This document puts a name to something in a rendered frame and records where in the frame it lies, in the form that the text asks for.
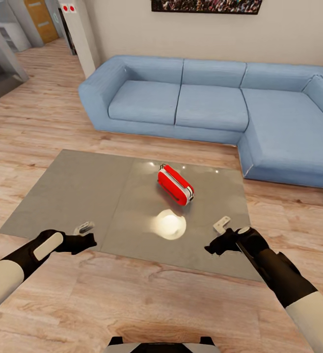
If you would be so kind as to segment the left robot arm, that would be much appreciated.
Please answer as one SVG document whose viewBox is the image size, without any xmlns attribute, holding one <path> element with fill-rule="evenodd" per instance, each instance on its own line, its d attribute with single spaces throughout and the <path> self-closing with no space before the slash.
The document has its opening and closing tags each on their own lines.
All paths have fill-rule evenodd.
<svg viewBox="0 0 323 353">
<path fill-rule="evenodd" d="M 57 230 L 40 232 L 36 239 L 23 245 L 0 260 L 0 305 L 35 270 L 49 258 L 51 252 L 72 252 L 78 254 L 96 245 L 94 234 L 83 233 L 93 229 L 91 221 L 77 227 L 74 235 L 66 235 Z"/>
</svg>

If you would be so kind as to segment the radio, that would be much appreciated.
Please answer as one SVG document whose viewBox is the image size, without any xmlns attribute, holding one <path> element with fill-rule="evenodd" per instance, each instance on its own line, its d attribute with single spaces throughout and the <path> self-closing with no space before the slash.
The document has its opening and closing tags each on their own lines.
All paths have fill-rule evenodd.
<svg viewBox="0 0 323 353">
<path fill-rule="evenodd" d="M 187 205 L 193 200 L 193 187 L 169 165 L 159 169 L 157 181 L 178 204 Z"/>
</svg>

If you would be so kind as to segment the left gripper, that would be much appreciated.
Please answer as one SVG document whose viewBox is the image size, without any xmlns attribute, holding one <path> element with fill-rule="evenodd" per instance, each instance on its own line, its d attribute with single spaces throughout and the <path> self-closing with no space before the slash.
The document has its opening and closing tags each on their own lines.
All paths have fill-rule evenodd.
<svg viewBox="0 0 323 353">
<path fill-rule="evenodd" d="M 75 238 L 75 244 L 73 248 L 70 250 L 70 252 L 72 252 L 72 255 L 76 255 L 80 251 L 84 251 L 96 245 L 96 242 L 94 241 L 93 233 L 89 233 L 84 236 L 74 236 L 74 238 Z"/>
</svg>

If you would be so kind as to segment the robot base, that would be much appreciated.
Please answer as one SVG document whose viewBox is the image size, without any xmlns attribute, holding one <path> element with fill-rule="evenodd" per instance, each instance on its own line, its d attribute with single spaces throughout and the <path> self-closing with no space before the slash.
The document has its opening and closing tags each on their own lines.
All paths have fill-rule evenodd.
<svg viewBox="0 0 323 353">
<path fill-rule="evenodd" d="M 102 353 L 221 353 L 211 337 L 201 337 L 194 343 L 127 343 L 122 337 L 113 337 Z"/>
</svg>

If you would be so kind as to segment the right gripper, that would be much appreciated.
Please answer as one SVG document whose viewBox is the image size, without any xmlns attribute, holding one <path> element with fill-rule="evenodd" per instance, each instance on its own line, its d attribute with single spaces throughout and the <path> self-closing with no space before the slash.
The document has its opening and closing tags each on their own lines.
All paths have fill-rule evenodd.
<svg viewBox="0 0 323 353">
<path fill-rule="evenodd" d="M 215 240 L 213 240 L 209 246 L 205 247 L 205 250 L 208 251 L 210 254 L 213 254 L 215 252 L 217 255 L 221 255 L 226 250 L 233 251 L 228 245 L 227 241 L 227 238 L 231 233 L 234 233 L 233 230 L 230 227 L 227 228 L 226 232 L 220 237 L 217 237 Z"/>
</svg>

